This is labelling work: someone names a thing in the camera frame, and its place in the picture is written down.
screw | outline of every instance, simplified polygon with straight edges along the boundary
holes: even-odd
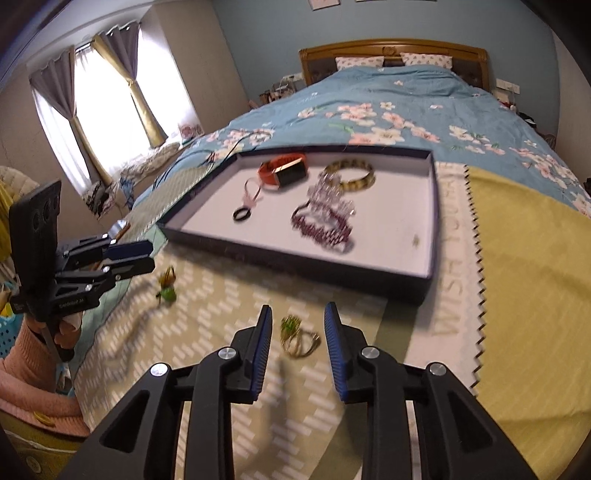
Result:
[[[443,365],[443,364],[434,363],[429,366],[429,371],[433,375],[436,375],[438,377],[442,377],[443,375],[445,375],[447,373],[447,368],[445,368],[445,365]]]
[[[168,365],[166,364],[155,364],[150,368],[150,373],[155,377],[162,377],[168,371]]]
[[[217,356],[222,360],[230,360],[236,356],[236,351],[231,346],[226,346],[217,353]]]
[[[361,350],[361,355],[369,359],[377,358],[379,357],[379,350],[374,346],[367,346]]]

gold bracelet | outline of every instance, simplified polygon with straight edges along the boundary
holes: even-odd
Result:
[[[300,325],[301,320],[295,315],[288,315],[281,321],[281,347],[287,355],[293,358],[307,357],[320,345],[320,335],[304,330]],[[306,351],[302,351],[304,335],[309,335],[311,342]]]
[[[369,172],[362,179],[342,181],[340,183],[340,188],[343,192],[358,192],[370,188],[375,183],[375,173],[371,163],[365,160],[358,160],[357,158],[352,158],[351,160],[337,160],[328,165],[324,171],[326,173],[336,173],[343,168],[361,168]]]

gray curtain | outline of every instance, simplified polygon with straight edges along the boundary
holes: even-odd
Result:
[[[102,180],[105,185],[109,185],[112,179],[96,158],[76,115],[74,64],[74,47],[71,47],[57,60],[51,60],[47,67],[34,72],[29,81],[47,103],[70,122],[74,138],[88,168],[90,182]]]
[[[166,134],[146,103],[144,94],[137,82],[138,76],[138,37],[139,23],[131,22],[122,28],[114,28],[108,33],[99,33],[92,39],[92,47],[108,61],[127,81],[135,109],[150,141],[152,148],[166,141]]]

watch screen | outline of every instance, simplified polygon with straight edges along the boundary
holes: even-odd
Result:
[[[285,187],[297,181],[303,180],[308,176],[308,172],[306,171],[306,165],[300,160],[299,162],[278,171],[276,175],[279,186]]]

headboard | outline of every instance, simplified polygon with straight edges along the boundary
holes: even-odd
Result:
[[[304,48],[300,61],[306,85],[312,85],[337,71],[336,57],[384,56],[385,67],[400,67],[404,65],[401,53],[449,55],[453,58],[452,70],[466,83],[490,90],[486,50],[457,43],[414,38],[354,40]]]

